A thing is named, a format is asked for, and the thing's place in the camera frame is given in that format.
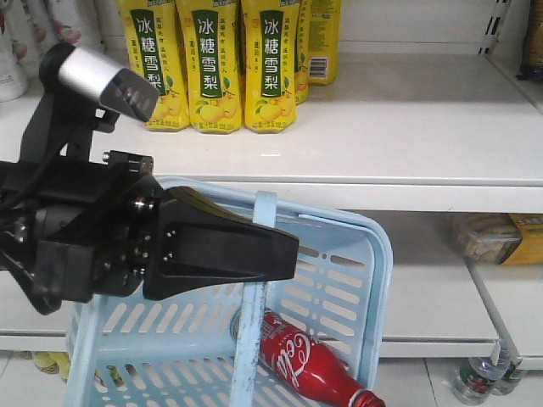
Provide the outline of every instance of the white shelf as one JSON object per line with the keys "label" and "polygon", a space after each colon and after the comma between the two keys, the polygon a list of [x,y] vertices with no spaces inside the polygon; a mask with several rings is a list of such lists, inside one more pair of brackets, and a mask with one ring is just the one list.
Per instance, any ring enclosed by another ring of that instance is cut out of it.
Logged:
{"label": "white shelf", "polygon": [[[38,371],[30,360],[0,352],[0,394],[3,405],[25,407],[60,407],[66,385],[59,375]],[[1,366],[7,363],[3,372]],[[373,391],[388,407],[462,407],[451,392],[451,380],[458,360],[381,360]],[[543,376],[531,371],[508,396],[490,396],[487,407],[540,407]]]}
{"label": "white shelf", "polygon": [[527,370],[543,370],[543,265],[470,265],[496,325]]}
{"label": "white shelf", "polygon": [[447,242],[444,215],[364,215],[384,227],[395,256],[381,356],[490,355],[498,334],[463,258]]}
{"label": "white shelf", "polygon": [[[18,158],[40,91],[3,103],[0,159]],[[480,56],[342,54],[339,78],[312,87],[276,135],[145,131],[121,119],[110,149],[154,156],[177,174],[347,209],[536,212],[543,202],[543,116]]]}

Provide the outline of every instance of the water bottle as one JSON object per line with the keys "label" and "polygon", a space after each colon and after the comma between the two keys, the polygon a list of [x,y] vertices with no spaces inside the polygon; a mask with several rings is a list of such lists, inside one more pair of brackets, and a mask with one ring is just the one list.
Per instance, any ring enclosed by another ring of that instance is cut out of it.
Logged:
{"label": "water bottle", "polygon": [[510,361],[503,346],[496,365],[490,358],[464,359],[452,384],[452,392],[463,404],[482,404],[490,396],[495,383],[503,377]]}
{"label": "water bottle", "polygon": [[0,9],[0,102],[18,98],[28,88],[28,80],[17,65],[11,46],[11,36]]}
{"label": "water bottle", "polygon": [[521,371],[517,367],[518,366],[513,363],[509,365],[509,368],[503,377],[496,382],[492,389],[492,394],[496,396],[506,396],[515,389],[520,380],[528,373],[528,371]]}

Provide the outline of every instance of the black cable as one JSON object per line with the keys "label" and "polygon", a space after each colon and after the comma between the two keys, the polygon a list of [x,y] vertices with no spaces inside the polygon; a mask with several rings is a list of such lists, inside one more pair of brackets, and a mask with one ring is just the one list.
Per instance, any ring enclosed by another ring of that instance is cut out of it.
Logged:
{"label": "black cable", "polygon": [[19,191],[17,191],[14,195],[8,197],[5,201],[0,203],[0,217],[8,215],[9,209],[12,209],[16,205],[20,204],[27,196],[28,194],[36,187],[38,182],[42,179],[43,175],[45,174],[46,169],[53,161],[54,157],[59,154],[60,150],[66,145],[66,143],[70,140],[70,136],[72,133],[77,132],[79,130],[83,130],[83,128],[87,126],[91,126],[92,124],[88,122],[80,123],[79,125],[74,126],[73,128],[70,128],[66,130],[66,132],[62,135],[60,138],[60,142],[54,146],[54,148],[51,148],[47,155],[43,158],[42,162],[37,166],[36,170],[34,171],[34,174],[32,174],[32,177],[30,180],[26,183],[24,187],[22,187]]}

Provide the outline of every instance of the coca-cola bottle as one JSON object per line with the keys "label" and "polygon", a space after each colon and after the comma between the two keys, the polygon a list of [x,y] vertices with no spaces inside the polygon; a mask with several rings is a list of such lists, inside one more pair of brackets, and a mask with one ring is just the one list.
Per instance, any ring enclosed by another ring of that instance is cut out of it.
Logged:
{"label": "coca-cola bottle", "polygon": [[[231,324],[238,335],[239,312]],[[333,407],[385,407],[382,399],[360,385],[324,343],[266,309],[260,338],[260,360],[292,389]]]}

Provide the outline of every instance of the yellow juice bottle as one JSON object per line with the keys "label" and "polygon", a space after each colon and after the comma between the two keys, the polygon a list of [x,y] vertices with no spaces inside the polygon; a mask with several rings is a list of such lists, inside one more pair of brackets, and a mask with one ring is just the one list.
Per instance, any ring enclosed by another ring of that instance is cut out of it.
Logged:
{"label": "yellow juice bottle", "polygon": [[299,0],[242,0],[247,36],[245,125],[277,133],[296,120],[294,63]]}
{"label": "yellow juice bottle", "polygon": [[299,4],[298,29],[296,30],[296,65],[294,85],[296,104],[303,103],[309,96],[309,29],[311,24],[311,0]]}
{"label": "yellow juice bottle", "polygon": [[187,49],[193,127],[231,133],[243,124],[239,85],[238,0],[176,0]]}
{"label": "yellow juice bottle", "polygon": [[341,0],[311,0],[309,83],[328,85],[338,73]]}
{"label": "yellow juice bottle", "polygon": [[150,130],[179,131],[190,125],[182,35],[174,0],[115,0],[133,70],[159,91]]}

